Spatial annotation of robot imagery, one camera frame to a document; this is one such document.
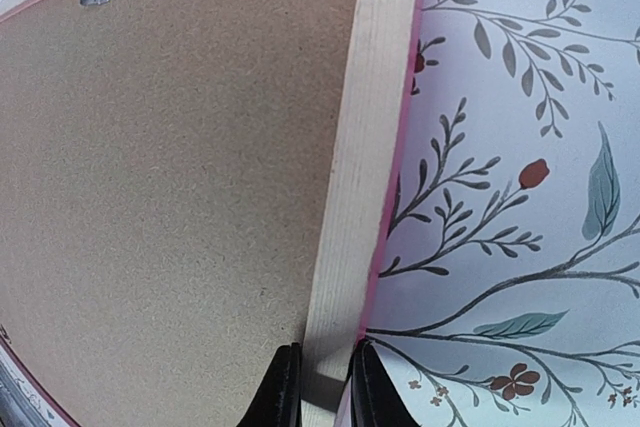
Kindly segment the pink wooden picture frame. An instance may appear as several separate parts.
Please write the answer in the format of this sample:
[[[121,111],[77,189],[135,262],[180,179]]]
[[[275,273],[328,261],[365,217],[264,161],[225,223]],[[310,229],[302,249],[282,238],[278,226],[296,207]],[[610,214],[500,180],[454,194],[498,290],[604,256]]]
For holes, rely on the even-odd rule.
[[[1,0],[2,24],[45,0]],[[79,0],[94,9],[112,0]],[[352,345],[370,304],[372,269],[382,260],[390,180],[403,120],[417,0],[355,0],[332,160],[304,332],[302,419],[335,423]],[[34,424],[83,426],[36,379],[1,322],[4,365],[18,365]]]

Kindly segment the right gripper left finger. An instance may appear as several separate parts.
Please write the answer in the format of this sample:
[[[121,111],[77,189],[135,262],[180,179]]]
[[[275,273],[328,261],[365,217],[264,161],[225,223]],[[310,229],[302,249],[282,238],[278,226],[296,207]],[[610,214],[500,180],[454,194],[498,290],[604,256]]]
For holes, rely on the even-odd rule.
[[[301,425],[301,345],[280,346],[239,427]]]

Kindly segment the brown cardboard backing board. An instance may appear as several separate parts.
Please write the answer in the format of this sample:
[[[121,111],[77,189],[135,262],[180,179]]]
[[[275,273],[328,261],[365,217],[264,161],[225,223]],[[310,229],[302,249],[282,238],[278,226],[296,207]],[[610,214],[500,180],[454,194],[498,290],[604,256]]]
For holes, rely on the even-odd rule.
[[[355,0],[1,26],[1,322],[83,426],[232,426],[301,339]]]

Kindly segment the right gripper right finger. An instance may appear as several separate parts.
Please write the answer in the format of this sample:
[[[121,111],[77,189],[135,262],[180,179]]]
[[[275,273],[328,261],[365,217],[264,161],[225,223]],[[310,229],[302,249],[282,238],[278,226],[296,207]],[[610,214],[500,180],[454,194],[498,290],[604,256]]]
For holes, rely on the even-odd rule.
[[[382,361],[369,340],[360,340],[350,361],[351,425],[415,427]]]

